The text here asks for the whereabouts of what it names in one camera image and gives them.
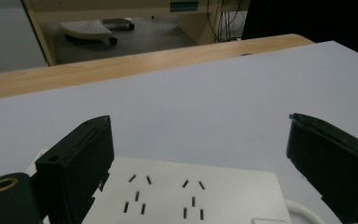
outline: white table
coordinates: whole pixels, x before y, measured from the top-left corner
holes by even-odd
[[[119,156],[271,171],[339,223],[285,156],[294,112],[358,137],[358,54],[327,42],[0,99],[0,175],[110,115]]]

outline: black cable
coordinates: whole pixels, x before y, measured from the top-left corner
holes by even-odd
[[[209,0],[208,0],[208,5],[206,7],[206,17],[208,18],[209,26],[211,27],[211,30],[214,34],[214,40],[217,41],[218,43],[220,43],[219,36],[217,36],[216,32],[214,31],[214,28],[212,27],[212,24],[211,24],[211,20],[209,18]]]

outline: wire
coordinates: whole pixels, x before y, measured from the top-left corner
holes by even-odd
[[[324,221],[318,217],[314,212],[309,210],[306,206],[301,203],[294,202],[290,199],[284,199],[286,201],[286,206],[289,212],[299,214],[305,217],[310,223],[313,224],[325,224]]]
[[[235,11],[235,14],[233,18],[231,18],[230,12],[221,12],[220,13],[220,20],[219,20],[219,26],[217,30],[217,35],[220,41],[227,42],[231,41],[235,37],[234,35],[239,32],[245,24],[245,16],[243,15],[243,12],[241,11],[241,5],[243,4],[244,0],[238,0],[237,3],[237,9]],[[235,29],[235,20],[237,19],[238,14],[241,14],[242,16],[242,22],[241,27],[237,30]],[[225,20],[225,26],[222,27],[222,20]]]
[[[211,24],[211,19],[209,18],[209,0],[208,0],[208,5],[206,7],[206,17],[208,19],[208,23],[209,23],[209,27],[211,27],[211,30],[213,32],[213,35],[214,35],[214,40],[217,41],[218,43],[220,43],[220,39],[219,39],[219,36],[216,34],[216,32],[214,31],[214,28],[212,27],[212,24]]]

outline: wooden countertop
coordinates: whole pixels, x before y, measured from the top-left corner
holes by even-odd
[[[312,43],[300,35],[278,35],[1,73],[0,98]]]

